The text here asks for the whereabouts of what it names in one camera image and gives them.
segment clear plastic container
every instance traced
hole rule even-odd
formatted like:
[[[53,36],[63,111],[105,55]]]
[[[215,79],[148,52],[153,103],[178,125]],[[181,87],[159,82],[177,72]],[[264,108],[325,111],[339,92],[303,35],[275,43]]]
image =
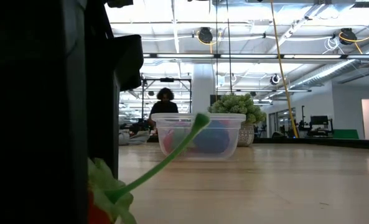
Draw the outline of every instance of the clear plastic container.
[[[170,154],[188,135],[196,114],[157,113],[151,119],[156,122],[159,145],[165,155]],[[217,160],[230,157],[238,142],[238,132],[245,114],[210,114],[210,124],[190,143],[186,159]]]

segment wooden table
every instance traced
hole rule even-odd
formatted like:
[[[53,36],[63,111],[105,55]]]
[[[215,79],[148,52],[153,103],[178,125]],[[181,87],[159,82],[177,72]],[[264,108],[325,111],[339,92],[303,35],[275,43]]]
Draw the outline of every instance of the wooden table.
[[[164,158],[158,143],[119,147],[130,182]],[[369,150],[255,144],[227,161],[176,161],[134,192],[139,224],[369,224]]]

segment ceiling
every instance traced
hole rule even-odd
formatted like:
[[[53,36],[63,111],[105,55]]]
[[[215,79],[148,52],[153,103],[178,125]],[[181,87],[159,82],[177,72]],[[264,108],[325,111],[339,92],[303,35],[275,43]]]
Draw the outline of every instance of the ceiling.
[[[276,41],[269,1],[251,4],[246,1],[220,1],[218,6],[209,1],[186,0],[134,0],[132,6],[121,9],[109,8],[106,11],[115,36],[139,34],[142,36],[143,52],[164,54],[276,54]],[[278,38],[286,36],[280,42],[282,54],[359,54],[355,44],[336,44],[341,28],[351,28],[358,40],[369,37],[369,7],[355,7],[355,1],[338,0],[340,4],[313,5],[313,1],[291,3],[280,1],[274,4],[277,22]],[[201,27],[209,27],[213,35],[213,45],[205,45],[197,38]],[[328,41],[335,34],[335,40]],[[360,48],[369,44],[369,39],[358,43]],[[234,88],[256,88],[261,90],[275,89],[281,84],[272,86],[269,79],[274,74],[280,74],[278,61],[259,63],[233,58],[218,60],[145,58],[141,73],[145,78],[189,78],[194,71],[194,64],[209,63],[214,73],[219,76],[219,88],[230,87],[230,74]],[[283,72],[288,82],[294,82],[305,74],[324,66],[326,61],[285,61]],[[346,74],[348,78],[356,73]],[[366,78],[359,78],[355,83],[369,85]],[[189,83],[154,82],[148,90],[157,91],[163,87],[175,89],[176,99],[180,103],[181,113],[189,112],[190,93],[187,91]],[[264,98],[266,93],[258,94],[257,98]],[[149,100],[147,108],[155,101],[154,96],[145,92],[144,98]],[[122,112],[122,118],[141,117],[142,91],[121,94],[121,107],[127,105]]]

